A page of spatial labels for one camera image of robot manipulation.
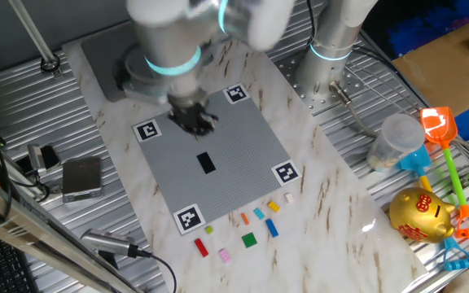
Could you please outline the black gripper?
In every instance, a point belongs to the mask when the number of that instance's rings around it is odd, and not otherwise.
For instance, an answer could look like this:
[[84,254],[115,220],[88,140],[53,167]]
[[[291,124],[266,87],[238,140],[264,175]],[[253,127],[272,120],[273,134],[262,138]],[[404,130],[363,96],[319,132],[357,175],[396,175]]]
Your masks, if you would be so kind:
[[170,95],[169,104],[171,110],[168,118],[176,124],[182,125],[182,129],[195,138],[203,136],[202,129],[186,125],[204,125],[205,133],[212,132],[216,128],[218,117],[205,111],[208,104],[206,94]]

